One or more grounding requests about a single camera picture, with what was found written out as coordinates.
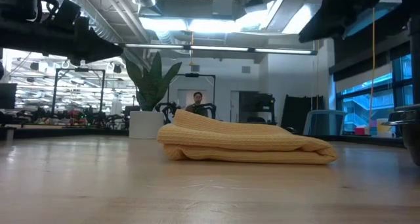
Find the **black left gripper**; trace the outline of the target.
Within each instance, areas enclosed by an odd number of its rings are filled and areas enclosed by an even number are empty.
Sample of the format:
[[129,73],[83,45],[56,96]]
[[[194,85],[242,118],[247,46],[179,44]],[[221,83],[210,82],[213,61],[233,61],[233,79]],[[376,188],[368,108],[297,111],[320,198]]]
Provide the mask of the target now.
[[[90,49],[85,37],[90,35]],[[31,51],[44,55],[66,56],[71,64],[96,64],[121,62],[123,48],[99,37],[89,29],[89,19],[78,16],[71,24],[63,20],[35,23],[1,19],[1,47]],[[112,58],[89,58],[90,56],[116,56]]]

